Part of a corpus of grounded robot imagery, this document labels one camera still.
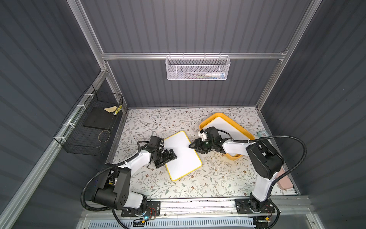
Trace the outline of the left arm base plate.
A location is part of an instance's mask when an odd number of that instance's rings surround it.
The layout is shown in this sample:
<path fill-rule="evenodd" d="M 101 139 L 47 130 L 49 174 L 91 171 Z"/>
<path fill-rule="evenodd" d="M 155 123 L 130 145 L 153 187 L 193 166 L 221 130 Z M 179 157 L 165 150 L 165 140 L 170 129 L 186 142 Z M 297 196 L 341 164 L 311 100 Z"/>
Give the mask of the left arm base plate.
<path fill-rule="evenodd" d="M 142 209 L 128 208 L 122 210 L 121 217 L 158 217 L 160 216 L 161 202 L 160 201 L 147 201 L 143 203 Z"/>

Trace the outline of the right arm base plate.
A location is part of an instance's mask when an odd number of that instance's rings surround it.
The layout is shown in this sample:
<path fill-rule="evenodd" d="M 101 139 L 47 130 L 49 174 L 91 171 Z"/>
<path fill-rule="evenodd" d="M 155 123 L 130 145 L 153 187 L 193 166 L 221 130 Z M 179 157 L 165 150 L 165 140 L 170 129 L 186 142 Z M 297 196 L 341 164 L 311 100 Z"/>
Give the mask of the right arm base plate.
<path fill-rule="evenodd" d="M 235 199 L 234 202 L 238 214 L 269 213 L 271 215 L 276 212 L 274 205 L 270 203 L 269 199 L 260 202 L 255 198 L 239 198 Z"/>

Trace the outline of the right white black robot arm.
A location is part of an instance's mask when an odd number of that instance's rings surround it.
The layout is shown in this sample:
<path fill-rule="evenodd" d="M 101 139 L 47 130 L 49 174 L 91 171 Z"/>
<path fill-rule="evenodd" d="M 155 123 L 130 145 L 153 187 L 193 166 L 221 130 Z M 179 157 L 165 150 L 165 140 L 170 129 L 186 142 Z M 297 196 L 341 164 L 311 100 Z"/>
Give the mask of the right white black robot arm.
<path fill-rule="evenodd" d="M 249 200 L 244 205 L 253 213 L 262 212 L 267 206 L 274 206 L 270 196 L 275 184 L 298 168 L 307 156 L 307 146 L 301 139 L 290 135 L 266 136 L 258 139 L 234 139 L 227 131 L 209 127 L 198 132 L 199 138 L 189 145 L 197 153 L 207 154 L 216 151 L 226 154 L 233 150 L 235 154 L 247 154 L 257 177 Z M 269 142 L 270 139 L 288 138 L 297 141 L 303 148 L 300 160 L 288 171 L 279 175 L 285 161 L 283 156 Z"/>

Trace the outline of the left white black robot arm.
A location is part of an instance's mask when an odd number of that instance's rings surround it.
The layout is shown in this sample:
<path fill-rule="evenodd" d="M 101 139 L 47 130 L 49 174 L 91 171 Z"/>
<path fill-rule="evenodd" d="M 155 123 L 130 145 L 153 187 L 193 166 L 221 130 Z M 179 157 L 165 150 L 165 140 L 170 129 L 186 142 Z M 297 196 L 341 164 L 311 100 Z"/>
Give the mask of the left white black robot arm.
<path fill-rule="evenodd" d="M 158 169 L 176 160 L 177 155 L 172 149 L 165 149 L 165 141 L 157 136 L 151 136 L 149 141 L 138 141 L 137 146 L 137 152 L 133 156 L 120 163 L 109 165 L 87 182 L 80 197 L 85 210 L 93 212 L 128 210 L 134 214 L 146 212 L 147 197 L 130 190 L 132 175 L 151 164 Z M 101 205 L 98 208 L 90 206 L 86 201 L 86 191 L 94 180 L 97 181 L 97 186 L 91 201 Z"/>

